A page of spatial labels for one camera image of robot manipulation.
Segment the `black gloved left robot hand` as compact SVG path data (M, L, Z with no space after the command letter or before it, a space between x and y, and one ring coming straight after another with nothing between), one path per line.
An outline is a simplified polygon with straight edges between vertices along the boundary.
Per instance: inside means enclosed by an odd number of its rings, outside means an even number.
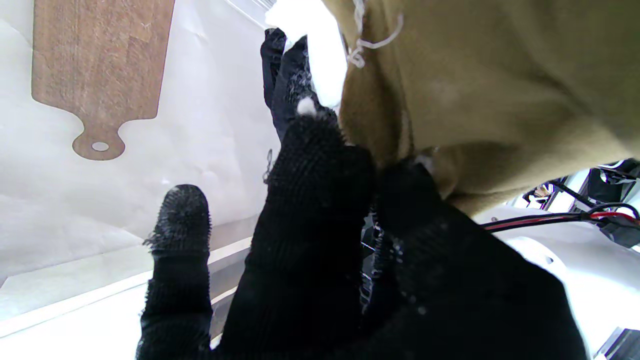
M282 141L292 121L297 118L298 103L309 98L322 118L338 125L333 109L320 104L313 88L307 36L286 49L287 36L279 28L268 28L260 46L262 58L263 98L272 116L272 123Z

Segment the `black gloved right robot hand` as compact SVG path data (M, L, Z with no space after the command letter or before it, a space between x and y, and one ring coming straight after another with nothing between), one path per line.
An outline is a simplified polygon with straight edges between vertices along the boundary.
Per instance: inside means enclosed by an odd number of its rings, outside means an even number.
M293 121L211 348L211 221L172 187L137 360L587 360L563 283L444 202L413 159L377 176L327 120Z

